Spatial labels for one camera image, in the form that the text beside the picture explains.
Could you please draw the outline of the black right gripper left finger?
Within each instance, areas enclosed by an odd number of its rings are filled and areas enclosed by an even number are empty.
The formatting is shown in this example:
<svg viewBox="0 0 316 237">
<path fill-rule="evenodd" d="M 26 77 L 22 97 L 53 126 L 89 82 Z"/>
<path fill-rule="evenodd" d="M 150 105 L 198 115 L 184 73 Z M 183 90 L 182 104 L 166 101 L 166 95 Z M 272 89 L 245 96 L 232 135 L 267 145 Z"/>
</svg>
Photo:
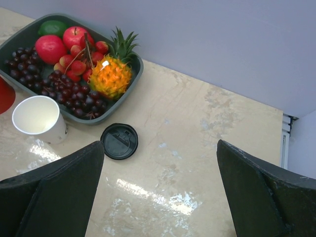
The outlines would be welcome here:
<svg viewBox="0 0 316 237">
<path fill-rule="evenodd" d="M 0 182 L 2 237 L 83 237 L 104 162 L 102 142 Z"/>
</svg>

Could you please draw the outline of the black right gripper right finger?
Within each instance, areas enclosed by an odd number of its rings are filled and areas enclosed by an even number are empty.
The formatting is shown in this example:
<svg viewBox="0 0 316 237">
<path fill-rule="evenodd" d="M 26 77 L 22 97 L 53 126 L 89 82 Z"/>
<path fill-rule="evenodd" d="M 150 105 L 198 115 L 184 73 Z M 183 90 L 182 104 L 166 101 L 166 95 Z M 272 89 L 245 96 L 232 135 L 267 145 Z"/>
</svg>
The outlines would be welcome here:
<svg viewBox="0 0 316 237">
<path fill-rule="evenodd" d="M 314 237 L 316 181 L 219 140 L 217 161 L 238 237 Z"/>
</svg>

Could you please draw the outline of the black coffee cup lid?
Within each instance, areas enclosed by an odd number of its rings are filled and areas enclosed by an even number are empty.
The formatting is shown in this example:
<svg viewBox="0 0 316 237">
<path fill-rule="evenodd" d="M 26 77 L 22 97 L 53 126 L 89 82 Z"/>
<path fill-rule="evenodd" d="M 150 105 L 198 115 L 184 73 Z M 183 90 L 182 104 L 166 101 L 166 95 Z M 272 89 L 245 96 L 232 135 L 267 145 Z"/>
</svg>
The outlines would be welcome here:
<svg viewBox="0 0 316 237">
<path fill-rule="evenodd" d="M 139 139 L 136 130 L 128 124 L 113 123 L 102 133 L 104 153 L 113 160 L 130 158 L 137 150 Z"/>
</svg>

